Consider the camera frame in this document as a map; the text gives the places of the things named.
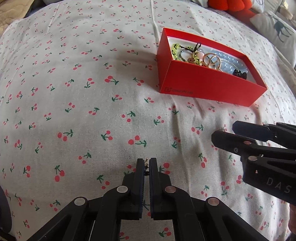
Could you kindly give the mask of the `right human hand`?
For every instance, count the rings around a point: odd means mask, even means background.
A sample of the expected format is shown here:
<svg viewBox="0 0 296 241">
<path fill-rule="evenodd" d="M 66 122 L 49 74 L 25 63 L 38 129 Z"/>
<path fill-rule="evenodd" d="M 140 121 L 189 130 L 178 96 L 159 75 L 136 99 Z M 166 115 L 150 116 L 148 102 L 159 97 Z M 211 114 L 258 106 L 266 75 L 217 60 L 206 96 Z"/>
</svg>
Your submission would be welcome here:
<svg viewBox="0 0 296 241">
<path fill-rule="evenodd" d="M 288 222 L 288 228 L 291 231 L 287 240 L 295 240 L 296 234 L 296 207 L 290 204 L 290 219 Z"/>
</svg>

